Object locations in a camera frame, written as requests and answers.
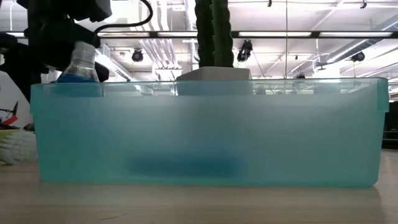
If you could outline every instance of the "translucent plastic bin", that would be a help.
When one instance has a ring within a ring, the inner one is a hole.
[[[32,87],[50,182],[370,186],[387,80]]]

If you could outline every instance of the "green cactus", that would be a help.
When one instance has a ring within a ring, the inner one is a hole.
[[[196,0],[199,67],[215,66],[211,0]]]
[[[231,23],[229,23],[231,15],[228,9],[228,0],[213,0],[211,11],[213,13],[215,66],[233,67],[233,39],[231,37]]]
[[[199,67],[233,67],[228,0],[196,0]]]

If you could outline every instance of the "wooden table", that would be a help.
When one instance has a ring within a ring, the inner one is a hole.
[[[43,184],[0,167],[0,223],[398,223],[398,151],[368,189]]]

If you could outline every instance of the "ceiling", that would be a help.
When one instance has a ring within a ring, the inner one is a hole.
[[[133,13],[129,1],[113,1],[113,12],[117,23],[126,23]],[[375,30],[379,24],[398,14],[398,0],[367,1],[368,6],[360,9],[362,0],[273,0],[272,7],[267,7],[268,1],[230,0],[232,30]],[[186,23],[184,0],[168,0],[168,25],[171,30],[188,30]],[[4,1],[0,10],[0,31],[22,31],[27,27],[26,11],[17,4],[12,6],[12,24],[10,23],[11,1]],[[94,30],[105,22],[80,22],[88,29]],[[190,44],[187,40],[172,40],[178,64],[183,73],[189,72],[193,65],[190,54]],[[354,40],[347,39],[253,39],[253,54],[244,64],[235,62],[235,66],[251,69],[253,78],[282,78],[306,60],[317,60],[317,54],[330,54]],[[234,53],[237,53],[243,40],[234,40]],[[136,39],[104,39],[103,43],[112,50],[113,59],[117,60],[132,76],[150,80],[152,64],[144,54],[142,62],[133,62],[131,55],[135,48],[142,48]],[[398,40],[390,39],[373,45],[363,52],[366,59],[363,62],[342,61],[327,65],[329,71],[336,71],[341,77],[361,76],[392,66],[396,62],[398,52],[395,48]],[[314,67],[302,70],[306,76],[314,74]],[[327,72],[315,73],[315,76],[325,76]],[[382,77],[398,77],[398,67],[388,72],[380,73]]]

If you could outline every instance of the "black cable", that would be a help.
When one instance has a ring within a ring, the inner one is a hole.
[[[154,10],[152,9],[152,7],[150,6],[149,2],[147,0],[140,0],[142,3],[144,3],[149,10],[149,16],[148,18],[146,18],[144,21],[141,22],[137,22],[137,23],[132,23],[132,24],[106,24],[103,26],[100,26],[99,28],[97,28],[94,33],[98,34],[99,32],[101,32],[104,29],[108,29],[108,28],[125,28],[125,27],[137,27],[137,26],[142,26],[144,24],[147,24],[152,17],[154,16]]]

